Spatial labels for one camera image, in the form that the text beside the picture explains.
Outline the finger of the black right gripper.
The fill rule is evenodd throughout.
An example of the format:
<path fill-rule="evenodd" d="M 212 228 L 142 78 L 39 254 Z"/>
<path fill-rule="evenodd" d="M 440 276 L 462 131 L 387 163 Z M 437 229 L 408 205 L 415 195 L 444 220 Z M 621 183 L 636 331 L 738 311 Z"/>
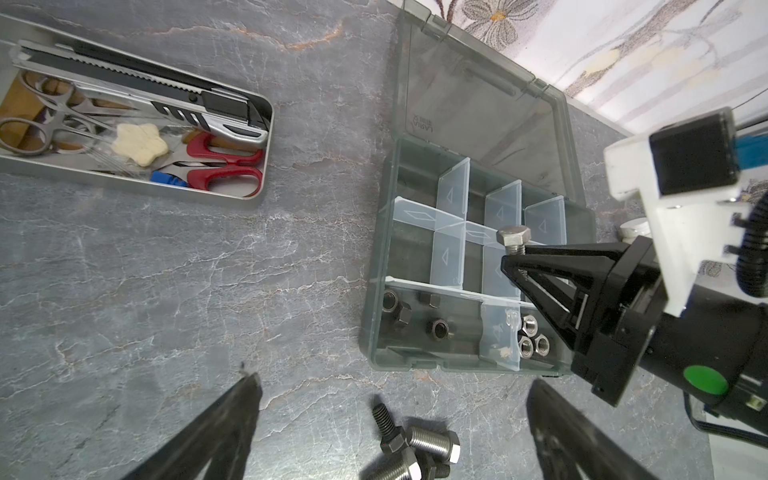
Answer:
<path fill-rule="evenodd" d="M 629 246 L 624 243 L 527 247 L 524 254 L 506 255 L 501 272 L 510 280 L 521 272 L 529 276 L 547 274 L 574 282 L 630 279 L 630 260 L 623 260 Z"/>
<path fill-rule="evenodd" d="M 588 270 L 510 269 L 509 277 L 574 353 L 588 352 L 591 346 L 591 273 Z"/>

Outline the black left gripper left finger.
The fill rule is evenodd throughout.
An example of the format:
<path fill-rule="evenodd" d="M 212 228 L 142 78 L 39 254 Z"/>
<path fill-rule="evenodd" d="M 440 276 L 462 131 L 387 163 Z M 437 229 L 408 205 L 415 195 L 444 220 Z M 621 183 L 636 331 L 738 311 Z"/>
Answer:
<path fill-rule="evenodd" d="M 255 373 L 243 376 L 205 411 L 125 477 L 127 479 L 242 479 L 263 390 Z"/>

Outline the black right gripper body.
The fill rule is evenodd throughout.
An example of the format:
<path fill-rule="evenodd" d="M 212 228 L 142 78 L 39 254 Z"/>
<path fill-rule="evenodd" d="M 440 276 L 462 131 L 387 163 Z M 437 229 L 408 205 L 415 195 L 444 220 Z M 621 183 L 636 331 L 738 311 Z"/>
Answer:
<path fill-rule="evenodd" d="M 617 406 L 659 322 L 665 294 L 653 241 L 583 245 L 591 282 L 578 317 L 573 373 Z"/>

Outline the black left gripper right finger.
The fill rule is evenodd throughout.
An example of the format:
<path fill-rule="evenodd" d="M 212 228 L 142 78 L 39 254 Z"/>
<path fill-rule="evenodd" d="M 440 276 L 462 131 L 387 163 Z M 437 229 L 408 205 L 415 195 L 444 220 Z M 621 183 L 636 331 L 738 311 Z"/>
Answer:
<path fill-rule="evenodd" d="M 547 382 L 533 381 L 526 413 L 545 479 L 654 477 Z"/>

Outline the silver hex nut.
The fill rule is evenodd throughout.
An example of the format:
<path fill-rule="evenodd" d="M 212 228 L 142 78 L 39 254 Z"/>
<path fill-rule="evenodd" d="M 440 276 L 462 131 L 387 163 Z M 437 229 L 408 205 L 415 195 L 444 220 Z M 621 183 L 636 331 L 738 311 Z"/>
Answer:
<path fill-rule="evenodd" d="M 520 331 L 529 338 L 535 338 L 538 335 L 538 320 L 534 315 L 525 315 L 521 321 Z"/>
<path fill-rule="evenodd" d="M 527 336 L 521 336 L 518 340 L 518 350 L 521 359 L 530 359 L 535 353 L 534 342 Z"/>
<path fill-rule="evenodd" d="M 549 338 L 543 334 L 534 340 L 535 354 L 540 357 L 547 357 L 550 353 L 551 345 Z"/>

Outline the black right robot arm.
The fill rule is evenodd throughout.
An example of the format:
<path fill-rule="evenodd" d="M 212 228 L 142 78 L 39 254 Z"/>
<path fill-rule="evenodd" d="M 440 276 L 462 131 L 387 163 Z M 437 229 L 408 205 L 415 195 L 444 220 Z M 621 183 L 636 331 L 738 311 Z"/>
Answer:
<path fill-rule="evenodd" d="M 669 304 L 653 242 L 531 245 L 525 227 L 498 231 L 501 272 L 572 352 L 570 370 L 604 402 L 621 400 L 636 369 L 679 388 L 686 414 L 707 413 L 745 429 L 691 418 L 699 431 L 767 445 L 767 306 L 695 286 L 679 315 Z"/>

